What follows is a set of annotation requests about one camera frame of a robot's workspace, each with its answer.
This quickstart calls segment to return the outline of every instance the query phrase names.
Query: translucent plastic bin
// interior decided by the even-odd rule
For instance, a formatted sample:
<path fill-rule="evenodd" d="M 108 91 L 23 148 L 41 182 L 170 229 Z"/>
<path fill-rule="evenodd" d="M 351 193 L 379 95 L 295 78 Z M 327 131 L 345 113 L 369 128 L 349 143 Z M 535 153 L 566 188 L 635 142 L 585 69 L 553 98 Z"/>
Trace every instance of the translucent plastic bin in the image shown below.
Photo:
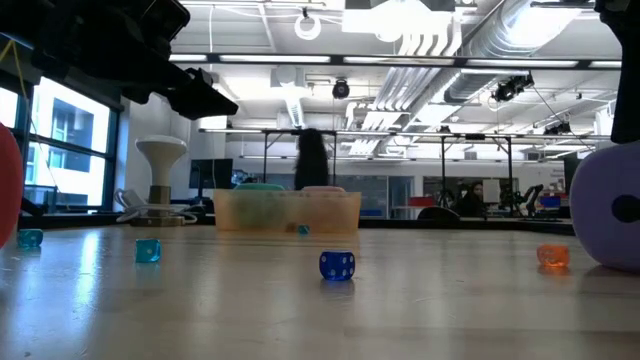
<path fill-rule="evenodd" d="M 360 193 L 215 190 L 216 227 L 220 231 L 296 232 L 311 234 L 358 231 Z"/>

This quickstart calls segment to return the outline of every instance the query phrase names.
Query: desk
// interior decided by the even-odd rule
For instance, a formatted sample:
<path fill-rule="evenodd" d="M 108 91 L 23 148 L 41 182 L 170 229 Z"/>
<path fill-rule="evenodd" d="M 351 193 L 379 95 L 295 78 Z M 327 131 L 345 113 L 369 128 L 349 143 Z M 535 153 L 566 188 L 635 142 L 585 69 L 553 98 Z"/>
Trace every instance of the desk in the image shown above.
<path fill-rule="evenodd" d="M 149 237 L 162 261 L 133 263 Z M 569 245 L 570 271 L 540 269 L 542 243 Z M 326 248 L 354 249 L 352 282 L 321 280 Z M 47 231 L 0 250 L 0 359 L 636 359 L 639 303 L 640 278 L 567 236 Z"/>

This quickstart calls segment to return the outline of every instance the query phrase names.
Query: red foam ball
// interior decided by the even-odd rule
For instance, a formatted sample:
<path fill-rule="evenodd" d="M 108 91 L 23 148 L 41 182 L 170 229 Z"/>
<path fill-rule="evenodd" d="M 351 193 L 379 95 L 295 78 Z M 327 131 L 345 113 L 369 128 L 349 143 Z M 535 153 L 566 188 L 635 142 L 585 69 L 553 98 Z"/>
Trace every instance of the red foam ball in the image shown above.
<path fill-rule="evenodd" d="M 11 132 L 0 124 L 0 248 L 18 222 L 22 203 L 22 157 Z"/>

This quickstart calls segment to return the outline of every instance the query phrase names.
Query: purple foam ball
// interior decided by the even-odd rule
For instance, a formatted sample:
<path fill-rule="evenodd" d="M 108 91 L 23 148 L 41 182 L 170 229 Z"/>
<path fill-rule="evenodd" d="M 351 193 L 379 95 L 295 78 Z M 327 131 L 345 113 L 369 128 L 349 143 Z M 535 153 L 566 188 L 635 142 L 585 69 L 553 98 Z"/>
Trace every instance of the purple foam ball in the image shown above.
<path fill-rule="evenodd" d="M 640 142 L 588 156 L 570 195 L 573 228 L 587 253 L 604 266 L 640 272 L 640 221 L 623 223 L 612 210 L 619 196 L 640 199 Z"/>

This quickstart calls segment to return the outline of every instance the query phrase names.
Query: orange die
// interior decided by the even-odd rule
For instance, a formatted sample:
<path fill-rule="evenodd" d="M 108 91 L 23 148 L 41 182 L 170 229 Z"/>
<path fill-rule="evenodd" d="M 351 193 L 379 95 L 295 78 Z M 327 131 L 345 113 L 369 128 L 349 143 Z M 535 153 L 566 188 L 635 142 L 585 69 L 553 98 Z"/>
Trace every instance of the orange die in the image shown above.
<path fill-rule="evenodd" d="M 564 245 L 540 245 L 538 260 L 544 266 L 566 267 L 569 265 L 569 247 Z"/>

